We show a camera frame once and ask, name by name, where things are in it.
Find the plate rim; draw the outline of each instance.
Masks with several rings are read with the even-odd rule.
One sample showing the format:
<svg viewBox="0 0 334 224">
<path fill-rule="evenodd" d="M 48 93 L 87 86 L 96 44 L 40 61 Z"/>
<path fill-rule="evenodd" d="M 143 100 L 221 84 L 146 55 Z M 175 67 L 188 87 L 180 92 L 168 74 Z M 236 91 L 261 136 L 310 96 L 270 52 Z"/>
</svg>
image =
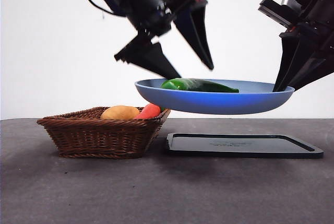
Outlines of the plate rim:
<svg viewBox="0 0 334 224">
<path fill-rule="evenodd" d="M 156 78 L 156 79 L 143 79 L 135 82 L 136 87 L 142 87 L 145 89 L 154 89 L 154 90 L 160 90 L 160 91 L 174 91 L 174 92 L 181 92 L 181 93 L 199 93 L 201 95 L 203 94 L 224 94 L 224 95 L 272 95 L 272 94 L 278 94 L 278 93 L 293 93 L 295 92 L 295 88 L 287 86 L 285 91 L 279 91 L 279 92 L 249 92 L 249 93 L 239 93 L 239 92 L 202 92 L 202 91 L 187 91 L 187 90 L 173 90 L 173 89 L 165 89 L 165 88 L 159 88 L 159 87 L 149 87 L 139 84 L 140 82 L 144 81 L 150 81 L 150 80 L 167 80 L 166 78 Z M 204 80 L 226 80 L 226 81 L 237 81 L 237 82 L 249 82 L 249 83 L 258 83 L 258 84 L 266 84 L 266 85 L 274 85 L 273 83 L 268 82 L 261 82 L 261 81 L 250 81 L 250 80 L 234 80 L 234 79 L 204 79 Z"/>
</svg>

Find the black tray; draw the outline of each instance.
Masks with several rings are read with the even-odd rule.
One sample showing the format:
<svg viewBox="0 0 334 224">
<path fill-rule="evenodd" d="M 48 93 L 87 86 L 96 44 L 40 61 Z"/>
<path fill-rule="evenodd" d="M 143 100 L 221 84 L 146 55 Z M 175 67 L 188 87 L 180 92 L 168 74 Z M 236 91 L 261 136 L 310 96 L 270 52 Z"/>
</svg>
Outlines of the black tray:
<svg viewBox="0 0 334 224">
<path fill-rule="evenodd" d="M 324 151 L 291 136 L 172 133 L 168 153 L 191 156 L 317 159 Z"/>
</svg>

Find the white backdrop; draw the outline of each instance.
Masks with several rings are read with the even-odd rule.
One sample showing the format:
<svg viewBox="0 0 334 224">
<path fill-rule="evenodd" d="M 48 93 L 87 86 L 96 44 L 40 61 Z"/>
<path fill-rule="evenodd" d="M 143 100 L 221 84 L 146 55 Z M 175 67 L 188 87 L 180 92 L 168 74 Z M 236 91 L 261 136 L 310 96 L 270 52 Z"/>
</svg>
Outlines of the white backdrop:
<svg viewBox="0 0 334 224">
<path fill-rule="evenodd" d="M 94 0 L 106 7 L 103 0 Z M 209 71 L 172 30 L 160 38 L 183 77 L 274 82 L 284 28 L 259 11 L 262 0 L 208 0 Z M 103 14 L 87 0 L 1 0 L 1 119 L 43 117 L 96 106 L 143 106 L 134 82 L 159 78 L 116 62 L 135 35 L 127 19 Z M 252 115 L 170 117 L 331 118 L 334 76 L 297 91 L 278 109 Z"/>
</svg>

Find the basket rim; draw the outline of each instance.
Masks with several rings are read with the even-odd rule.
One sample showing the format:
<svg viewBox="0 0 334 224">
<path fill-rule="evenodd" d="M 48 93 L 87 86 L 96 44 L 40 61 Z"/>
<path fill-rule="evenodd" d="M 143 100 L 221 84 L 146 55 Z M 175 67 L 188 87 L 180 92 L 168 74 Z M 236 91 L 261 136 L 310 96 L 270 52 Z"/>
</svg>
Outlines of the basket rim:
<svg viewBox="0 0 334 224">
<path fill-rule="evenodd" d="M 148 118 L 148 119 L 131 119 L 131 120 L 102 120 L 99 118 L 81 118 L 81 117 L 66 117 L 67 115 L 71 114 L 77 114 L 77 113 L 85 113 L 88 111 L 96 110 L 96 109 L 103 109 L 103 108 L 109 108 L 109 107 L 94 107 L 86 110 L 80 110 L 76 112 L 70 112 L 70 113 L 64 113 L 54 116 L 46 116 L 43 118 L 40 118 L 37 120 L 38 124 L 41 124 L 42 122 L 48 120 L 48 121 L 76 121 L 76 122 L 99 122 L 99 123 L 126 123 L 126 122 L 140 122 L 140 121 L 156 121 L 162 119 L 167 113 L 170 113 L 170 109 L 165 109 L 162 111 L 158 116 Z"/>
</svg>

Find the potato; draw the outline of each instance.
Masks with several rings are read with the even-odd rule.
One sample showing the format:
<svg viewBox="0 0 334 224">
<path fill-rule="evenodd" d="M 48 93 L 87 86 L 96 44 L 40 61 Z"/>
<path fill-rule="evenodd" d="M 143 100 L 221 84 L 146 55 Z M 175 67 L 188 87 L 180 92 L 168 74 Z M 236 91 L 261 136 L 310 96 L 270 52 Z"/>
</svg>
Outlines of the potato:
<svg viewBox="0 0 334 224">
<path fill-rule="evenodd" d="M 116 105 L 106 109 L 100 119 L 102 120 L 131 120 L 136 117 L 140 111 L 135 107 L 126 105 Z"/>
</svg>

